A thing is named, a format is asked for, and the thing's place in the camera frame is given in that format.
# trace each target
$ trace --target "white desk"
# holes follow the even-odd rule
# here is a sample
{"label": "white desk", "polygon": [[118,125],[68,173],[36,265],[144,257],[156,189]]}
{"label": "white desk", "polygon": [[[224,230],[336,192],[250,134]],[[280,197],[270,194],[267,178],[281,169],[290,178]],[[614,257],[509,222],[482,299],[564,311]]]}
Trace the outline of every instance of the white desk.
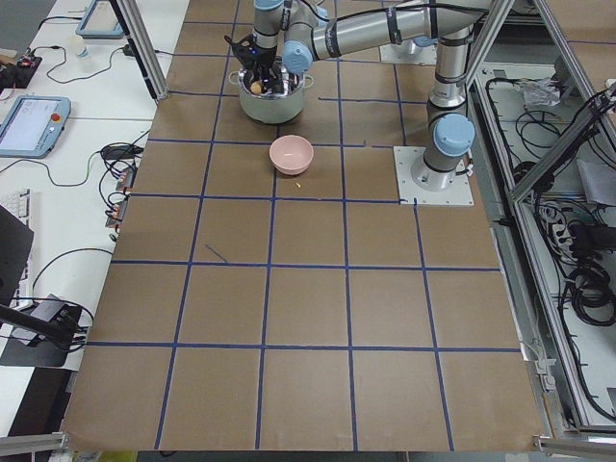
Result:
{"label": "white desk", "polygon": [[[58,0],[52,15],[80,16],[90,0]],[[189,0],[138,0],[143,21],[156,49],[173,51]],[[76,23],[44,24],[31,44],[65,46],[74,34]],[[68,54],[67,63],[54,72],[59,80],[88,75],[105,67],[112,51],[126,43],[122,40],[89,40],[92,69],[83,69]],[[62,60],[62,51],[40,50],[43,63],[23,94],[65,96],[71,100],[72,113],[56,147],[42,161],[51,169],[57,182],[78,183],[85,177],[90,154],[110,142],[135,140],[148,130],[156,111],[137,63],[117,53],[111,70],[92,79],[59,85],[45,72]],[[167,74],[169,56],[159,57]],[[13,104],[14,98],[0,103],[0,119]],[[0,169],[14,159],[0,159]],[[105,206],[98,192],[98,181],[105,168],[100,157],[92,161],[90,180],[81,187],[57,188],[47,178],[44,167],[22,163],[0,175],[0,194],[22,188],[34,192],[34,228],[32,271],[38,274],[55,256],[71,249],[97,247],[113,250],[105,227]],[[111,175],[103,184],[110,193],[116,181]],[[55,294],[81,303],[95,313],[103,287],[110,256],[102,252],[79,252],[54,263],[35,287],[35,296]],[[7,335],[8,325],[0,329]],[[0,339],[0,351],[5,340]],[[81,352],[69,355],[67,369],[78,370]],[[0,367],[0,437],[7,436],[18,406],[24,396],[33,368]]]}
{"label": "white desk", "polygon": [[[82,13],[70,13],[82,10],[89,0],[58,0],[50,12],[51,15],[80,16]],[[189,0],[139,0],[143,22],[155,49],[173,51],[180,33],[182,20]],[[31,44],[38,46],[60,45],[66,47],[69,37],[75,34],[77,23],[45,23],[40,28]],[[126,40],[87,40],[90,58],[80,63],[78,58],[68,51],[67,62],[52,75],[65,81],[74,77],[91,75],[109,64],[112,52],[123,46]],[[38,50],[37,56],[43,61],[35,74],[28,91],[37,95],[65,96],[71,100],[73,110],[71,117],[78,118],[114,118],[151,120],[156,112],[156,104],[150,98],[141,72],[134,58],[117,52],[110,70],[88,80],[57,84],[45,74],[63,59],[62,50]],[[159,55],[159,63],[167,75],[171,57]]]}
{"label": "white desk", "polygon": [[[117,141],[131,142],[146,131],[149,121],[138,120],[69,120],[58,139],[56,148],[44,162],[54,180],[78,183],[84,179],[88,157],[105,144]],[[13,159],[0,160],[0,168]],[[54,187],[47,178],[45,168],[30,163],[11,167],[2,174],[0,193],[20,188],[31,188],[35,209],[36,230],[32,251],[31,271],[38,274],[55,256],[74,248],[96,247],[110,251],[114,243],[105,227],[105,206],[98,193],[98,181],[105,172],[100,157],[92,161],[89,181],[76,188]],[[116,180],[107,175],[103,192],[115,189]],[[35,287],[35,296],[57,295],[96,311],[110,256],[102,252],[86,251],[67,255],[54,263]],[[82,325],[90,324],[87,315]],[[9,335],[11,327],[3,325],[1,335]],[[0,351],[5,339],[0,339]],[[78,370],[82,350],[68,356],[66,369]],[[6,436],[13,422],[19,402],[23,398],[34,368],[0,367],[0,436]]]}

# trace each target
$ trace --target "robotic arm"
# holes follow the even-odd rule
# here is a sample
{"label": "robotic arm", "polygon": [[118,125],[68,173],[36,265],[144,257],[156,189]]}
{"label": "robotic arm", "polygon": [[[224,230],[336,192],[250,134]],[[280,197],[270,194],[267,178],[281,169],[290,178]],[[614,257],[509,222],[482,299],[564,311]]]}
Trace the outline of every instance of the robotic arm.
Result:
{"label": "robotic arm", "polygon": [[427,104],[431,143],[422,164],[414,166],[413,175],[425,189],[441,191],[449,185],[459,159],[475,137],[474,126],[460,114],[466,103],[471,26],[493,3],[414,0],[329,19],[325,9],[307,0],[254,0],[252,35],[239,43],[226,39],[244,68],[271,88],[280,78],[274,61],[281,32],[285,33],[282,66],[297,75],[305,73],[314,61],[408,39],[437,38],[435,82]]}

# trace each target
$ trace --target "plastic bottle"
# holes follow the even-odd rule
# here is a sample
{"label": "plastic bottle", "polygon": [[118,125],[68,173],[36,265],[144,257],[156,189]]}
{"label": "plastic bottle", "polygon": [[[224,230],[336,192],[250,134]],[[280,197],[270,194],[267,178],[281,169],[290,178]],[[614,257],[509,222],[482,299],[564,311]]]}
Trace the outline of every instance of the plastic bottle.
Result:
{"label": "plastic bottle", "polygon": [[78,35],[74,35],[68,38],[68,49],[80,60],[86,60],[90,57],[84,38]]}

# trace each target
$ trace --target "stainless steel pot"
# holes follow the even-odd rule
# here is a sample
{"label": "stainless steel pot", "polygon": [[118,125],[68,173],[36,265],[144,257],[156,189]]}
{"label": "stainless steel pot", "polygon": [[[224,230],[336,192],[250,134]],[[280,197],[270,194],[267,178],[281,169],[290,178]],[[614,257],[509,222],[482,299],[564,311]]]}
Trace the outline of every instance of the stainless steel pot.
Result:
{"label": "stainless steel pot", "polygon": [[303,77],[283,68],[282,91],[255,94],[250,90],[254,83],[252,71],[242,69],[229,74],[229,82],[240,87],[240,105],[247,116],[259,122],[284,123],[297,116],[304,108],[304,92],[313,86],[312,76]]}

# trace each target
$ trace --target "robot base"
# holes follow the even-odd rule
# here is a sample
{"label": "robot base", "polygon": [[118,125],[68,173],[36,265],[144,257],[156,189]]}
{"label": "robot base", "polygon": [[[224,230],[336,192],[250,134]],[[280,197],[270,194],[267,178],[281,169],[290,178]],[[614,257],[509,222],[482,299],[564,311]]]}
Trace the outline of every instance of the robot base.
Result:
{"label": "robot base", "polygon": [[[442,192],[431,192],[419,186],[411,177],[411,168],[422,157],[425,148],[418,146],[395,146],[396,175],[398,177],[398,195],[401,204],[440,205],[448,207],[471,207],[473,194],[466,175],[453,177],[451,185]],[[460,161],[459,170],[464,169]]]}

